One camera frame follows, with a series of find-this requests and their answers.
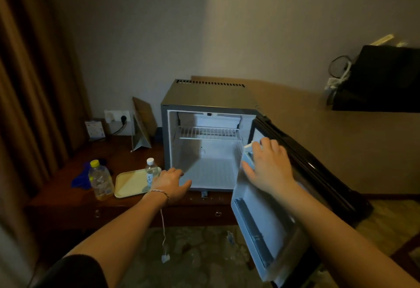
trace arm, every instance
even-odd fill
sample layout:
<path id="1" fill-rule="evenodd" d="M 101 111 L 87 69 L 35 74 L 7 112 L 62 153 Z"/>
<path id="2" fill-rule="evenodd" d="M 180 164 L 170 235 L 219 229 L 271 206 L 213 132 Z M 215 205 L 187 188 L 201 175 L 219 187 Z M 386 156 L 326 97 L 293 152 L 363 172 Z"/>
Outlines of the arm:
<path id="1" fill-rule="evenodd" d="M 420 284 L 293 179 L 286 149 L 263 138 L 252 145 L 255 171 L 242 162 L 249 180 L 271 194 L 303 225 L 337 282 L 354 288 L 418 287 Z"/>
<path id="2" fill-rule="evenodd" d="M 179 186 L 180 169 L 164 170 L 152 183 L 152 189 L 163 190 L 169 203 L 181 199 L 191 186 L 191 180 Z M 83 254 L 96 259 L 109 287 L 116 287 L 132 261 L 146 230 L 168 198 L 161 192 L 149 192 L 128 211 L 86 238 L 66 256 Z"/>

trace wire shelf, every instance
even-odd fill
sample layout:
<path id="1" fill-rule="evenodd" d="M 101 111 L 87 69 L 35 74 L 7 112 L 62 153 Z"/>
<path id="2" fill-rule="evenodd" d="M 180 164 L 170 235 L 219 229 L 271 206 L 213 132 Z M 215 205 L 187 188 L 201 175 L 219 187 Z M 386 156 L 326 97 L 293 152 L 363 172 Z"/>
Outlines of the wire shelf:
<path id="1" fill-rule="evenodd" d="M 176 132 L 180 139 L 241 141 L 239 129 L 204 126 L 179 126 Z"/>

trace yellow tray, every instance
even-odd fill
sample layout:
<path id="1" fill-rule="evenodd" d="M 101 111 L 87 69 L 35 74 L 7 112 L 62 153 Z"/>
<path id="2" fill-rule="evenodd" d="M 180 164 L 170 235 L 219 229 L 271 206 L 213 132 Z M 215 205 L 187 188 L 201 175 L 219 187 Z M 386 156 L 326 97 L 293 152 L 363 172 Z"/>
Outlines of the yellow tray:
<path id="1" fill-rule="evenodd" d="M 147 193 L 144 188 L 147 186 L 146 170 L 138 169 L 136 171 L 124 172 L 118 174 L 115 179 L 115 197 L 123 198 L 138 194 Z"/>

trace water bottle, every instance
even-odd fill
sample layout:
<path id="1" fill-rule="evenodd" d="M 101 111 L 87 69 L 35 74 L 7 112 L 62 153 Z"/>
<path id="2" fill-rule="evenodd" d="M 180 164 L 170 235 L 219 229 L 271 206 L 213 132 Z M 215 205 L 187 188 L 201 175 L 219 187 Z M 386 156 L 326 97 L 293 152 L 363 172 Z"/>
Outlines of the water bottle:
<path id="1" fill-rule="evenodd" d="M 143 191 L 149 191 L 152 187 L 152 182 L 155 177 L 159 175 L 159 168 L 155 164 L 155 159 L 150 157 L 147 159 L 146 165 L 146 177 L 147 177 L 147 186 L 144 188 Z"/>
<path id="2" fill-rule="evenodd" d="M 106 200 L 114 195 L 114 184 L 108 169 L 99 165 L 98 160 L 90 163 L 89 181 L 98 200 Z"/>

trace person's left hand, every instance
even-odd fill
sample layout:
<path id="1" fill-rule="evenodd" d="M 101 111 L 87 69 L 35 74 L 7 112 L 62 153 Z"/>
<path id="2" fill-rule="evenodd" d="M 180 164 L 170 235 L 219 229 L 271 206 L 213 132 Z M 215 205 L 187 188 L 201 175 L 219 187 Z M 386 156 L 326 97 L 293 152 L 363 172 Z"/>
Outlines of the person's left hand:
<path id="1" fill-rule="evenodd" d="M 169 196 L 169 204 L 175 203 L 184 197 L 185 193 L 191 187 L 192 180 L 188 180 L 184 185 L 179 186 L 179 178 L 183 176 L 180 169 L 170 168 L 163 170 L 152 182 L 152 190 L 162 190 Z"/>

